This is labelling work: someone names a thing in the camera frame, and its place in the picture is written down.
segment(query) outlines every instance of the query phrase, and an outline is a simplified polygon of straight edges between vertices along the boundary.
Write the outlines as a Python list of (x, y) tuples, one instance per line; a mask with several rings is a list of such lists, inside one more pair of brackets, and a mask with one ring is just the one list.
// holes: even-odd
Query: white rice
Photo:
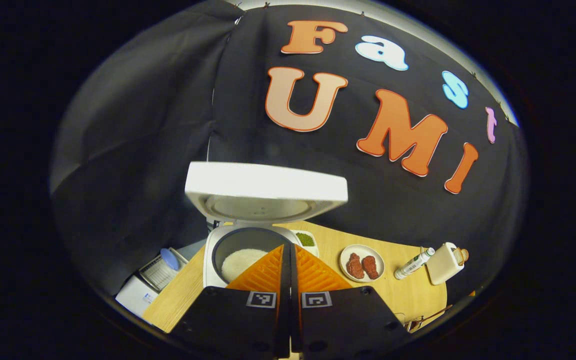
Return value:
[(223, 261), (221, 275), (228, 283), (237, 279), (242, 273), (266, 255), (267, 252), (256, 248), (244, 248), (234, 251)]

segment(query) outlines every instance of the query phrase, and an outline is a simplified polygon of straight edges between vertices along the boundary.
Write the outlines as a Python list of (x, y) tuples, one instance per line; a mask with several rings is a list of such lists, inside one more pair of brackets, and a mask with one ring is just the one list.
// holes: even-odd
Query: small bowl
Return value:
[(313, 235), (312, 232), (310, 231), (304, 231), (304, 230), (290, 230), (292, 231), (295, 236), (298, 233), (302, 233), (302, 234), (306, 234), (309, 237), (312, 238), (312, 243), (314, 244), (313, 246), (304, 246), (303, 244), (301, 244), (301, 247), (304, 248), (307, 252), (311, 253), (312, 255), (316, 256), (317, 258), (320, 257), (320, 248), (318, 248), (317, 246), (317, 240), (315, 240), (315, 235)]
[[(366, 273), (365, 270), (363, 272), (364, 273), (363, 278), (356, 278), (350, 275), (348, 273), (348, 270), (346, 269), (346, 264), (348, 263), (348, 260), (350, 260), (350, 254), (352, 253), (355, 253), (359, 256), (360, 262), (366, 256), (370, 255), (374, 256), (374, 262), (377, 268), (377, 274), (379, 274), (379, 276), (377, 276), (377, 278), (374, 279), (370, 278), (368, 277), (368, 274)], [(348, 279), (356, 281), (357, 283), (370, 283), (371, 281), (375, 281), (381, 278), (382, 275), (384, 275), (384, 271), (386, 270), (386, 265), (384, 264), (384, 259), (382, 259), (382, 256), (379, 255), (379, 253), (375, 251), (375, 249), (370, 248), (365, 244), (351, 244), (346, 246), (345, 249), (341, 251), (341, 255), (339, 255), (339, 267), (341, 268), (341, 271)]]

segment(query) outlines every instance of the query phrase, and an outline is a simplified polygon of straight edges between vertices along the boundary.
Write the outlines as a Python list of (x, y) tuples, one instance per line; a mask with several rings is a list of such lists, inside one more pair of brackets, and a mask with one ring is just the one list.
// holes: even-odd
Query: blue cap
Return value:
[(159, 253), (161, 254), (161, 258), (166, 262), (167, 266), (169, 266), (174, 271), (179, 270), (179, 261), (177, 257), (167, 248), (162, 248)]

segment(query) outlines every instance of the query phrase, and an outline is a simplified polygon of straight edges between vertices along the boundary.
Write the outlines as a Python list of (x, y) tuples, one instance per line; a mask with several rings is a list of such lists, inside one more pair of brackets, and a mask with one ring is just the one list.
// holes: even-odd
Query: orange letter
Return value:
[(471, 171), (473, 163), (479, 158), (480, 153), (477, 152), (473, 144), (467, 142), (463, 144), (463, 157), (461, 158), (461, 162), (459, 162), (457, 170), (454, 171), (452, 177), (445, 182), (443, 187), (453, 194), (459, 194), (462, 191), (462, 184), (464, 183), (466, 175)]
[(284, 54), (319, 54), (323, 46), (317, 45), (315, 39), (321, 39), (324, 44), (335, 41), (335, 30), (340, 33), (348, 31), (346, 25), (332, 21), (290, 21), (292, 27), (290, 43), (281, 48)]
[(368, 136), (357, 141), (357, 149), (381, 157), (386, 152), (386, 134), (390, 134), (390, 161), (397, 161), (414, 146), (412, 153), (401, 160), (401, 166), (414, 175), (428, 175), (430, 159), (448, 126), (439, 116), (429, 114), (411, 128), (408, 102), (403, 96), (386, 89), (378, 89), (375, 94), (381, 102), (379, 112)]
[(265, 97), (265, 113), (275, 124), (295, 130), (313, 132), (324, 126), (330, 116), (337, 91), (348, 85), (346, 78), (332, 73), (318, 72), (312, 77), (319, 84), (315, 102), (308, 114), (295, 114), (290, 110), (290, 97), (295, 82), (304, 77), (304, 72), (292, 67), (272, 67), (268, 70), (270, 85)]

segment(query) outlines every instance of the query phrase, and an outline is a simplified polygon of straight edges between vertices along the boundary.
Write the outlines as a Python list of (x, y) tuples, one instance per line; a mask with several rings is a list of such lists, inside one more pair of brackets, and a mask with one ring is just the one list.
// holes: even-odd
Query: condiment bottle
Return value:
[(429, 247), (428, 250), (423, 251), (419, 255), (413, 257), (412, 259), (410, 259), (409, 262), (406, 262), (404, 266), (395, 271), (395, 278), (397, 278), (397, 280), (404, 280), (406, 276), (409, 276), (415, 271), (418, 271), (422, 267), (422, 265), (425, 264), (428, 260), (430, 260), (430, 257), (434, 254), (435, 249)]

